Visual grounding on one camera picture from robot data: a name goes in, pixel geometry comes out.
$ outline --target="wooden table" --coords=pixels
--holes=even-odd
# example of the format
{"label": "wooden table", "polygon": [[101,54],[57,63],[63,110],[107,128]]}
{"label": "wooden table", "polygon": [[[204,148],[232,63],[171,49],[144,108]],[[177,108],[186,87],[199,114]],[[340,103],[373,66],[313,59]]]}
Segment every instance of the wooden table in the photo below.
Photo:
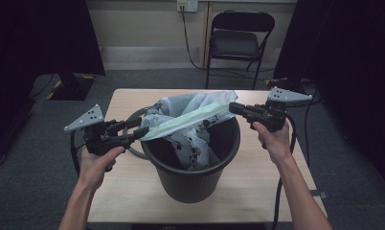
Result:
{"label": "wooden table", "polygon": [[[109,105],[105,120],[126,120],[130,114],[154,105],[170,95],[212,92],[182,89],[118,89]],[[268,91],[236,91],[241,104],[264,104]],[[226,166],[207,199],[185,204],[169,197],[155,167],[129,152],[118,157],[112,172],[105,175],[97,190],[88,221],[129,223],[203,223],[203,222],[269,222],[273,220],[279,173],[257,133],[246,120],[237,116],[241,137],[234,160]],[[140,143],[133,148],[141,150]],[[294,157],[310,190],[315,184],[299,145]],[[317,203],[325,208],[321,198]],[[291,221],[288,203],[282,190],[279,221]]]}

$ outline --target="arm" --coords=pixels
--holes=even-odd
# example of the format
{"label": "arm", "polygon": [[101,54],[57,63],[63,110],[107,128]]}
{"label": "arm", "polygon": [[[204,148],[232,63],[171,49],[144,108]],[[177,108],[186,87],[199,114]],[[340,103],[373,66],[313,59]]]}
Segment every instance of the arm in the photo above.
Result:
{"label": "arm", "polygon": [[289,149],[288,123],[282,130],[270,133],[262,124],[253,123],[261,143],[265,143],[270,158],[282,178],[294,229],[332,229],[324,213],[315,202],[300,169]]}
{"label": "arm", "polygon": [[112,168],[115,158],[124,151],[123,147],[118,147],[104,156],[97,156],[89,153],[87,148],[82,148],[79,181],[70,197],[59,230],[86,228],[91,202],[103,182],[105,169]]}

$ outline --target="plastic bag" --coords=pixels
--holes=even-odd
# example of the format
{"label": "plastic bag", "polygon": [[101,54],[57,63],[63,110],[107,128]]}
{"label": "plastic bag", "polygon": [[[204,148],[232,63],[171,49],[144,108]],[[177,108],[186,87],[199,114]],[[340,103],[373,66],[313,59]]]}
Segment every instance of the plastic bag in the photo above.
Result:
{"label": "plastic bag", "polygon": [[233,118],[229,103],[237,98],[233,90],[163,98],[147,111],[141,127],[149,127],[149,133],[140,140],[165,138],[185,169],[208,168],[219,159],[209,147],[207,128]]}

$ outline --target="folding chair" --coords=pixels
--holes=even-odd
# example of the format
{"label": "folding chair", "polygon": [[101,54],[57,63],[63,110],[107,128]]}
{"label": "folding chair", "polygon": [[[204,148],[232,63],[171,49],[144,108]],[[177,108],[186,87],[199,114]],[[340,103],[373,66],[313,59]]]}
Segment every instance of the folding chair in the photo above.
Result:
{"label": "folding chair", "polygon": [[[219,13],[214,18],[211,28],[205,88],[208,89],[211,59],[214,58],[250,61],[246,71],[249,70],[253,61],[257,61],[258,67],[252,85],[252,89],[255,89],[264,48],[267,38],[274,29],[274,24],[274,18],[265,12],[224,11]],[[265,33],[260,45],[255,33]]]}

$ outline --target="chair leg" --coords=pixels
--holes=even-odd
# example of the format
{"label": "chair leg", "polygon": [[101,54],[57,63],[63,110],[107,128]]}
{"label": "chair leg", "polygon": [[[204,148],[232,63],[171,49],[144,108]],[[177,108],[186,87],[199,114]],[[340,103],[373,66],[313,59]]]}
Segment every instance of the chair leg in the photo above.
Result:
{"label": "chair leg", "polygon": [[249,71],[249,68],[250,68],[250,66],[252,65],[252,63],[253,63],[253,60],[250,61],[249,65],[246,67],[246,71]]}
{"label": "chair leg", "polygon": [[207,81],[205,83],[205,89],[208,89],[208,84],[210,82],[210,66],[211,66],[211,57],[208,57],[208,61],[207,61]]}
{"label": "chair leg", "polygon": [[252,90],[255,89],[256,83],[258,82],[259,70],[260,70],[260,61],[258,62],[258,67],[256,68],[256,74],[255,74],[255,79],[253,80]]}

